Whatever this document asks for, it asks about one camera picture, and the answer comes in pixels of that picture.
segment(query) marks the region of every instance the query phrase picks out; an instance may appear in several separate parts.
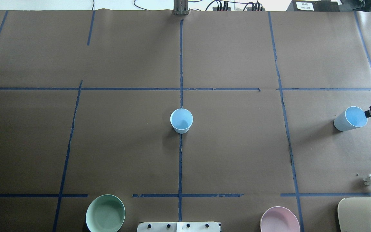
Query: light blue plastic cup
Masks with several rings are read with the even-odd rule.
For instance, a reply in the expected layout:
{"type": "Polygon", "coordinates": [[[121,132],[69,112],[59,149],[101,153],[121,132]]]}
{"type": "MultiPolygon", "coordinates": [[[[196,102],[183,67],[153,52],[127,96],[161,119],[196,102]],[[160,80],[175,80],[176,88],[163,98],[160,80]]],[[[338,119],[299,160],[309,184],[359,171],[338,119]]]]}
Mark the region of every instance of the light blue plastic cup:
{"type": "Polygon", "coordinates": [[[366,123],[367,118],[365,112],[359,107],[349,107],[334,119],[334,126],[339,131],[360,128],[365,126],[366,123]]]}
{"type": "Polygon", "coordinates": [[[186,109],[176,109],[170,116],[170,122],[177,133],[184,134],[193,123],[193,115],[186,109]]]}
{"type": "Polygon", "coordinates": [[[110,194],[97,197],[91,202],[85,215],[87,227],[91,232],[116,232],[125,219],[122,201],[110,194]]]}

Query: black box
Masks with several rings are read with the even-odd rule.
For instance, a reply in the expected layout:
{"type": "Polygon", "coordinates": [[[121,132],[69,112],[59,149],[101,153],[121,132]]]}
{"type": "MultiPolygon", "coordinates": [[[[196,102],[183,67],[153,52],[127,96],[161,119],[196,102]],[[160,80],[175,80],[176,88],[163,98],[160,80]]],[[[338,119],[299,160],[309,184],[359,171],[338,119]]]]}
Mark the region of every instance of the black box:
{"type": "Polygon", "coordinates": [[[292,0],[286,11],[327,11],[340,12],[337,2],[297,1],[292,0]]]}

